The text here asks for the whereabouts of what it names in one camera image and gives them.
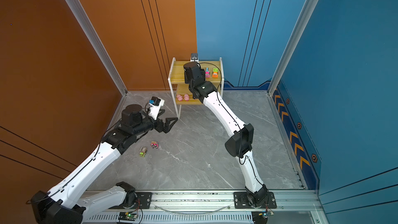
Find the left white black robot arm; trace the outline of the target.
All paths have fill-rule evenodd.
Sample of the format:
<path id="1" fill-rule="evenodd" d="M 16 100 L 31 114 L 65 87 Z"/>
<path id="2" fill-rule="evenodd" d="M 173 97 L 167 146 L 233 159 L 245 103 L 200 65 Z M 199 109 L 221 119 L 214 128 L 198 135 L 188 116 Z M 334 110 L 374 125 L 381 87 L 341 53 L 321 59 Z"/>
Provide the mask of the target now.
<path id="1" fill-rule="evenodd" d="M 162 120 L 160 116 L 164 112 L 161 105 L 150 104 L 148 108 L 138 104 L 128 105 L 84 162 L 49 191 L 39 191 L 27 202 L 32 206 L 36 222 L 81 224 L 114 206 L 138 208 L 136 189 L 124 181 L 90 200 L 83 200 L 81 196 L 110 164 L 150 131 L 170 132 L 178 118 Z"/>

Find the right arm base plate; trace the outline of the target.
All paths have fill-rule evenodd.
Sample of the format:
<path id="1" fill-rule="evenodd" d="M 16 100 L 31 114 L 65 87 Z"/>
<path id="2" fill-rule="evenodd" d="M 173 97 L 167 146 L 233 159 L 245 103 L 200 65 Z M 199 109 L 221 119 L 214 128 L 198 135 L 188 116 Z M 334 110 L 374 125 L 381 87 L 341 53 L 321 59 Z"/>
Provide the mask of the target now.
<path id="1" fill-rule="evenodd" d="M 255 196 L 249 195 L 247 192 L 234 192 L 234 206 L 236 209 L 276 209 L 277 203 L 273 192 L 267 192 L 265 197 L 258 199 Z"/>

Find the green orange dump truck toy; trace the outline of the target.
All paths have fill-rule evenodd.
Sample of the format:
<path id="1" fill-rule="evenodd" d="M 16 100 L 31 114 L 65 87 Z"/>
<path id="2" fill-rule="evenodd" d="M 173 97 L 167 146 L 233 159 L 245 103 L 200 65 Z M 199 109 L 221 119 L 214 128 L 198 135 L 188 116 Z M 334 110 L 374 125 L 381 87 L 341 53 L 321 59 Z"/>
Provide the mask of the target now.
<path id="1" fill-rule="evenodd" d="M 212 78 L 218 78 L 219 76 L 219 70 L 215 67 L 212 70 Z"/>

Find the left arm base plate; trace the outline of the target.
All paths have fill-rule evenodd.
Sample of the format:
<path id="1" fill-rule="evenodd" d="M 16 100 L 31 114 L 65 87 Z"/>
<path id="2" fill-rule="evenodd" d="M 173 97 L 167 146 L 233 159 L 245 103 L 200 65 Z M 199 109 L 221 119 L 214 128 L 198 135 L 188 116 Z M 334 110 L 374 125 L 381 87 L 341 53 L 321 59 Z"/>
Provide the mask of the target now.
<path id="1" fill-rule="evenodd" d="M 110 209 L 149 209 L 152 200 L 152 192 L 136 192 L 128 194 L 126 199 L 118 206 Z"/>

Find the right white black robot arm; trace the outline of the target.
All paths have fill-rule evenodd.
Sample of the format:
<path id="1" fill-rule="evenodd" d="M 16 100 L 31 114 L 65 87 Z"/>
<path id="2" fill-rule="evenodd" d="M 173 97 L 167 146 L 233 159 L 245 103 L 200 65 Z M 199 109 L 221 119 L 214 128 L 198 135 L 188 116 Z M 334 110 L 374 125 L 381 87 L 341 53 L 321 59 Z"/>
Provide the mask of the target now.
<path id="1" fill-rule="evenodd" d="M 260 178 L 257 170 L 252 143 L 254 127 L 245 124 L 222 99 L 218 88 L 205 78 L 205 70 L 200 63 L 188 62 L 183 65 L 186 84 L 194 99 L 211 110 L 225 128 L 229 139 L 225 142 L 227 152 L 239 163 L 245 180 L 248 203 L 253 208 L 260 208 L 267 204 L 269 190 Z"/>

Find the white frame wooden shelf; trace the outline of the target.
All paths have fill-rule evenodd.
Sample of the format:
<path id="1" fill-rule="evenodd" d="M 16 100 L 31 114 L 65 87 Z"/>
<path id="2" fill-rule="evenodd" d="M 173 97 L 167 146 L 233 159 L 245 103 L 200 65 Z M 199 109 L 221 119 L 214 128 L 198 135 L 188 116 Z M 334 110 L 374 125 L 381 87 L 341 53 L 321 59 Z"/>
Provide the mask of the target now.
<path id="1" fill-rule="evenodd" d="M 196 79 L 194 80 L 194 83 L 186 83 L 185 80 L 184 65 L 189 62 L 190 62 L 189 60 L 177 61 L 175 58 L 173 58 L 169 71 L 168 83 L 177 117 L 180 117 L 181 107 L 183 105 L 202 104 L 202 102 L 199 99 L 193 97 L 193 94 L 190 91 L 190 87 L 193 86 L 195 87 L 195 90 L 198 90 L 199 85 L 201 85 L 203 81 L 201 79 Z M 208 86 L 210 83 L 212 83 L 214 85 L 214 88 L 218 89 L 219 94 L 223 95 L 223 89 L 224 89 L 223 60 L 221 58 L 219 58 L 219 60 L 214 60 L 214 61 L 200 60 L 198 63 L 200 63 L 201 69 L 205 70 L 205 68 L 208 67 L 210 71 L 210 78 L 206 78 L 204 73 L 202 73 L 203 79 L 206 81 L 204 85 Z M 212 78 L 212 70 L 215 67 L 219 70 L 218 78 Z M 176 95 L 178 94 L 183 96 L 183 101 L 179 102 L 177 100 Z M 188 94 L 190 96 L 190 100 L 188 102 L 184 100 L 185 94 Z"/>

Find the pink toy truck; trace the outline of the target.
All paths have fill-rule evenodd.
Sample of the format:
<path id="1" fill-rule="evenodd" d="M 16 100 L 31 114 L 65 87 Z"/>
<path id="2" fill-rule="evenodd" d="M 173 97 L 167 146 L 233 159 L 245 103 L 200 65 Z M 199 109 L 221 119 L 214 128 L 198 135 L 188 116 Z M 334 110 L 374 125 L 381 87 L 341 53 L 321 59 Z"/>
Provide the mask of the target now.
<path id="1" fill-rule="evenodd" d="M 156 148 L 156 149 L 158 149 L 158 148 L 159 148 L 159 144 L 158 144 L 158 142 L 156 142 L 156 141 L 152 141 L 152 142 L 151 142 L 151 147 L 152 147 L 152 148 Z"/>
<path id="2" fill-rule="evenodd" d="M 208 68 L 208 67 L 205 68 L 205 77 L 206 77 L 206 78 L 210 78 L 210 71 L 209 71 L 209 68 Z"/>

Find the green beige toy truck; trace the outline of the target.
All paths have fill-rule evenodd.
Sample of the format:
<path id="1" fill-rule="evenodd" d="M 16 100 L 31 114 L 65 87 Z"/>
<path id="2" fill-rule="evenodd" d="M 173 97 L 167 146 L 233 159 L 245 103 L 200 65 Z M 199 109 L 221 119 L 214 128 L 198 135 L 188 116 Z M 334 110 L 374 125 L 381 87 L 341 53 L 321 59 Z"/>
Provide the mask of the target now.
<path id="1" fill-rule="evenodd" d="M 147 151 L 148 151 L 147 147 L 142 146 L 142 147 L 140 148 L 140 153 L 139 153 L 139 155 L 140 155 L 141 157 L 145 157 Z"/>

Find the pink pig toy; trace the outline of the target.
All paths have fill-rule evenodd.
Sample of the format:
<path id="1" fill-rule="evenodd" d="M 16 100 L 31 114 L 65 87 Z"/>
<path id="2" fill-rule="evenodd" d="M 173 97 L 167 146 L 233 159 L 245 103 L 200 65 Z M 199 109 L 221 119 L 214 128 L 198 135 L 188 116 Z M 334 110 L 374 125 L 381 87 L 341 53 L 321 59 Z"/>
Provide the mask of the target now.
<path id="1" fill-rule="evenodd" d="M 180 94 L 176 95 L 176 98 L 179 102 L 183 101 L 183 96 Z"/>
<path id="2" fill-rule="evenodd" d="M 188 102 L 190 100 L 190 96 L 188 94 L 185 94 L 184 95 L 184 100 Z"/>

